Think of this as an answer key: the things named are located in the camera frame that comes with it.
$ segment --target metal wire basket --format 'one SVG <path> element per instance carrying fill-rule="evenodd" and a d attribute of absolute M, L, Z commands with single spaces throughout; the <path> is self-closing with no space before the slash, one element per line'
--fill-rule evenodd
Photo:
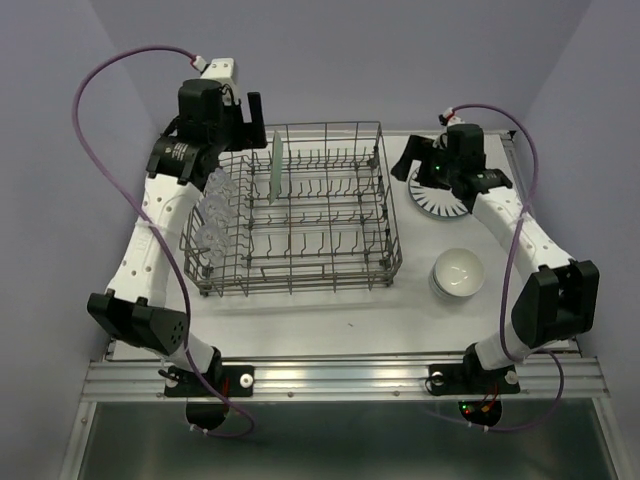
<path fill-rule="evenodd" d="M 232 246 L 215 264 L 194 234 L 196 208 L 180 248 L 185 274 L 202 295 L 389 286 L 402 253 L 378 122 L 269 127 L 284 144 L 281 191 L 269 203 L 271 148 L 228 154 L 221 166 L 238 186 L 227 228 Z"/>

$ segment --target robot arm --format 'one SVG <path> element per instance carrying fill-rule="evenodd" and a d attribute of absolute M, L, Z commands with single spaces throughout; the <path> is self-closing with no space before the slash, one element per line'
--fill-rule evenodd
<path fill-rule="evenodd" d="M 465 124 L 452 113 L 441 121 L 445 130 L 435 140 L 410 137 L 391 173 L 406 181 L 413 161 L 420 161 L 420 184 L 451 190 L 509 252 L 522 209 L 518 194 L 502 171 L 486 168 L 484 132 L 478 125 Z M 545 344 L 591 329 L 599 280 L 592 262 L 574 260 L 528 213 L 514 260 L 525 286 L 505 325 L 509 356 L 524 359 Z M 469 346 L 462 365 L 438 365 L 444 377 L 431 393 L 483 393 L 513 369 L 509 356 L 496 332 Z M 510 387 L 511 393 L 519 391 L 510 385 L 501 385 L 500 391 L 510 393 Z"/>
<path fill-rule="evenodd" d="M 147 164 L 142 209 L 149 221 L 138 218 L 116 274 L 105 293 L 90 296 L 87 310 L 116 339 L 151 350 L 184 371 L 191 371 L 184 352 L 189 335 L 198 370 L 216 385 L 220 352 L 188 331 L 186 313 L 165 307 L 171 268 L 150 223 L 175 252 L 220 153 L 263 148 L 267 140 L 260 94 L 247 95 L 252 121 L 243 121 L 233 59 L 206 64 L 198 57 L 194 66 L 202 76 L 183 83 L 179 114 L 156 141 Z"/>

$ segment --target plate with black design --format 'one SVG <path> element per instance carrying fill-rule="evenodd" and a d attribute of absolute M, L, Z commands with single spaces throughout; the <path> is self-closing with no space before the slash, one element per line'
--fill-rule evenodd
<path fill-rule="evenodd" d="M 409 177 L 407 186 L 409 196 L 422 213 L 438 220 L 454 220 L 469 213 L 460 200 L 449 190 L 423 187 L 416 180 L 418 170 L 414 170 Z"/>

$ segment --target white tabletop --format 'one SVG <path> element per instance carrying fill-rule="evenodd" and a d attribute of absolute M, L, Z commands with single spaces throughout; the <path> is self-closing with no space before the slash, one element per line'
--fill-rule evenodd
<path fill-rule="evenodd" d="M 407 138 L 385 136 L 390 165 L 400 158 Z M 488 168 L 513 177 L 499 135 L 486 136 L 485 151 Z M 461 352 L 494 333 L 505 252 L 475 218 L 434 220 L 411 202 L 405 183 L 392 179 L 392 191 L 404 257 L 393 286 L 205 298 L 190 284 L 192 332 L 224 357 Z M 463 304 L 444 303 L 427 281 L 437 256 L 452 247 L 475 252 L 486 270 L 482 289 Z M 515 272 L 510 288 L 511 307 L 522 289 Z M 171 278 L 167 307 L 182 310 L 183 304 Z M 114 360 L 142 358 L 155 357 L 117 342 Z"/>

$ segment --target black mounting bracket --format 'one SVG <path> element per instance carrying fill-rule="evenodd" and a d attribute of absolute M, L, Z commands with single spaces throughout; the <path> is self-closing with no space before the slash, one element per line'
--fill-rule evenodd
<path fill-rule="evenodd" d="M 207 381 L 218 392 L 227 398 L 247 398 L 253 396 L 253 379 L 255 367 L 252 365 L 222 365 L 213 378 L 212 370 L 204 374 Z M 211 393 L 200 383 L 198 377 L 192 372 L 181 370 L 177 367 L 169 367 L 167 371 L 160 370 L 158 373 L 167 380 L 164 388 L 164 395 L 168 398 L 193 398 L 212 397 Z M 241 379 L 250 378 L 250 382 L 242 382 Z"/>
<path fill-rule="evenodd" d="M 443 363 L 429 366 L 429 377 L 426 387 L 429 393 L 436 397 L 444 395 L 485 395 L 496 385 L 500 395 L 513 395 L 520 393 L 520 384 L 513 380 L 509 383 L 507 378 L 517 379 L 513 365 L 498 370 L 492 370 L 486 376 L 470 377 L 466 374 L 463 364 Z"/>
<path fill-rule="evenodd" d="M 87 302 L 87 311 L 109 335 L 167 356 L 184 342 L 189 325 L 184 312 L 148 306 L 142 297 L 133 303 L 114 295 L 112 290 L 92 293 Z"/>
<path fill-rule="evenodd" d="M 245 122 L 239 102 L 225 105 L 225 88 L 228 86 L 201 78 L 182 84 L 178 116 L 169 123 L 149 156 L 150 178 L 158 174 L 172 176 L 179 185 L 191 183 L 203 191 L 209 174 L 220 165 L 220 153 L 267 146 L 260 94 L 247 94 L 251 121 Z"/>

